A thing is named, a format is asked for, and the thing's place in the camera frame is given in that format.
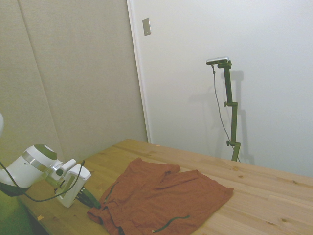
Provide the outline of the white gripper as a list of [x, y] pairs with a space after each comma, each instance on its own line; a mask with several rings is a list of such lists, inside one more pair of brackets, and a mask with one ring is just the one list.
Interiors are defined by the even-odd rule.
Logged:
[[60, 187], [56, 190], [58, 201], [66, 208], [69, 208], [75, 199], [90, 208], [99, 208], [100, 203], [98, 200], [89, 190], [83, 187], [90, 177], [91, 173], [80, 164], [70, 169], [61, 181]]

